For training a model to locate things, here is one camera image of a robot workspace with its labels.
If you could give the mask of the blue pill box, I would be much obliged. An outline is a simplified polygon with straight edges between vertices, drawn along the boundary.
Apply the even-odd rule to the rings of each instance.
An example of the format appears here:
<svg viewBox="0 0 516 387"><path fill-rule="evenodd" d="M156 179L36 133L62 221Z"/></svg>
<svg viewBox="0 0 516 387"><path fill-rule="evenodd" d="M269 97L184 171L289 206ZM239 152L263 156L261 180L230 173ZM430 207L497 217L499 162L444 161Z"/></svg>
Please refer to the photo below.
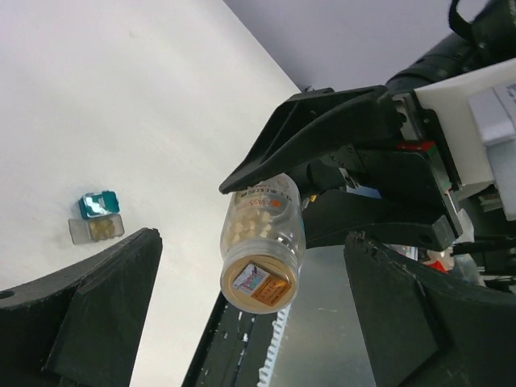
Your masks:
<svg viewBox="0 0 516 387"><path fill-rule="evenodd" d="M86 193L78 201L81 217L85 220L99 218L120 212L116 192L104 190L99 193Z"/></svg>

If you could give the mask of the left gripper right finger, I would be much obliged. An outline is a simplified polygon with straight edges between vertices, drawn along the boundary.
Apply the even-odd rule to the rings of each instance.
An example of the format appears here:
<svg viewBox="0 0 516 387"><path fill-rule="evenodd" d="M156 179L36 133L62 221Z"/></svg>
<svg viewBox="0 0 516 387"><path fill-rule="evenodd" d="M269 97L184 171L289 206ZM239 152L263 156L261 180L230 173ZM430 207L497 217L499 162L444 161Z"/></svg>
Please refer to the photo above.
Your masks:
<svg viewBox="0 0 516 387"><path fill-rule="evenodd" d="M515 296L472 285L360 234L344 259L378 386L513 386Z"/></svg>

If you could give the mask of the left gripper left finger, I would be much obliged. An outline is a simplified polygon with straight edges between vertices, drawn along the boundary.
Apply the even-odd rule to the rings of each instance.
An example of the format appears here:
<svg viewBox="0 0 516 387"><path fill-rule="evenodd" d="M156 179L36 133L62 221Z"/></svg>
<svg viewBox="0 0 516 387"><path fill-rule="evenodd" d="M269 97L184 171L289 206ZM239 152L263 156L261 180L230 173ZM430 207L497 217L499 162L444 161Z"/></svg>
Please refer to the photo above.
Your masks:
<svg viewBox="0 0 516 387"><path fill-rule="evenodd" d="M1 292L3 386L128 386L163 249L143 228Z"/></svg>

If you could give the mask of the clear pill bottle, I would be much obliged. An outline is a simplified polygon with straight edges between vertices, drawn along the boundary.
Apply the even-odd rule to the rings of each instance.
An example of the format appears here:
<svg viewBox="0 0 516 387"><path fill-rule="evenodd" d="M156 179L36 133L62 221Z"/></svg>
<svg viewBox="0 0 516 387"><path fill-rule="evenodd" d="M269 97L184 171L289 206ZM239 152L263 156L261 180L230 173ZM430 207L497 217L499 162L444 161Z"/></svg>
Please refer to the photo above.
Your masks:
<svg viewBox="0 0 516 387"><path fill-rule="evenodd" d="M221 255L259 238L283 244L302 262L306 234L300 193L284 173L232 194L221 231Z"/></svg>

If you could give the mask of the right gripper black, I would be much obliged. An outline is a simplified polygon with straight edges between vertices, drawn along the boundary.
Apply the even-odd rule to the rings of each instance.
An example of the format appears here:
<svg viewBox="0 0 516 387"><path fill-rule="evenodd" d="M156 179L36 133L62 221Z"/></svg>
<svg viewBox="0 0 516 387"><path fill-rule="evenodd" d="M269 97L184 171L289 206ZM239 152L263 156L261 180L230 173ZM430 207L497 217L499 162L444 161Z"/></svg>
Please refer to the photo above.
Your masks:
<svg viewBox="0 0 516 387"><path fill-rule="evenodd" d="M397 105L383 85L295 94L273 111L218 190L243 190L295 168L303 198L327 191L302 213L308 249L342 245L357 232L442 251L462 233L449 196L456 171L440 139L402 134L406 114ZM381 199L329 190L353 185Z"/></svg>

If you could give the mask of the orange bottle cap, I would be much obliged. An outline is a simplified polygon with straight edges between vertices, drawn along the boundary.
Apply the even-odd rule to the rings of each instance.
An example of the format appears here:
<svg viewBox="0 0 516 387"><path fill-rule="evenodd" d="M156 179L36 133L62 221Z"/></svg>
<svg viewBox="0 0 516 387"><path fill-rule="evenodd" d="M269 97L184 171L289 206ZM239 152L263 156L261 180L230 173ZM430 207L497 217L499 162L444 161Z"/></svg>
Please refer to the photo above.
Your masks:
<svg viewBox="0 0 516 387"><path fill-rule="evenodd" d="M249 239L223 253L221 292L239 310L276 313L298 295L300 269L294 251L283 243Z"/></svg>

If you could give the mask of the grey pill box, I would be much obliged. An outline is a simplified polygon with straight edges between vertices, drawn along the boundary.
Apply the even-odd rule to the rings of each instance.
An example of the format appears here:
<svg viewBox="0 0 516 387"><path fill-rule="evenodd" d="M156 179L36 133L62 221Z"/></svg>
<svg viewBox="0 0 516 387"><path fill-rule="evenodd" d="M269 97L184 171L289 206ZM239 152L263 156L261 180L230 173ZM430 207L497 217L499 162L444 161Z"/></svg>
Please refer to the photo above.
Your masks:
<svg viewBox="0 0 516 387"><path fill-rule="evenodd" d="M102 242L124 235L122 217L111 214L98 218L68 220L69 234L74 245Z"/></svg>

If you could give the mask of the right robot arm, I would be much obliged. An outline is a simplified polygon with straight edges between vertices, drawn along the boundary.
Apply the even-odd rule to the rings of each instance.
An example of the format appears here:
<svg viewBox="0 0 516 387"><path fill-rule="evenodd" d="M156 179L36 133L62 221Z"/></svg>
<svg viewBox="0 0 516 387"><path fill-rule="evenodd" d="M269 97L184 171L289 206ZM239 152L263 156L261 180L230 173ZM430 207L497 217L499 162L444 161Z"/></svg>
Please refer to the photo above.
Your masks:
<svg viewBox="0 0 516 387"><path fill-rule="evenodd" d="M228 194L288 174L309 247L358 231L442 251L460 235L456 204L494 186L515 222L515 4L490 1L384 85L295 94L276 108Z"/></svg>

